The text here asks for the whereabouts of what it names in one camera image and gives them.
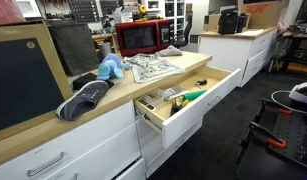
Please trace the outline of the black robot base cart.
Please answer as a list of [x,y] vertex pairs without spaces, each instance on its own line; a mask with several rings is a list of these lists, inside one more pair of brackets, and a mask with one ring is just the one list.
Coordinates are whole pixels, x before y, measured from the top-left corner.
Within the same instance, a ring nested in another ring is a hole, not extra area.
[[239,145],[238,180],[307,180],[307,115],[263,99]]

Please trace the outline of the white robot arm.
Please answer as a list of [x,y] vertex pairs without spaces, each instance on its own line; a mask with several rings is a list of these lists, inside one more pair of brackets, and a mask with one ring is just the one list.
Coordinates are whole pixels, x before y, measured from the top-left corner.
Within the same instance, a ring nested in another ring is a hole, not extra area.
[[289,93],[291,106],[307,112],[307,82],[295,85]]

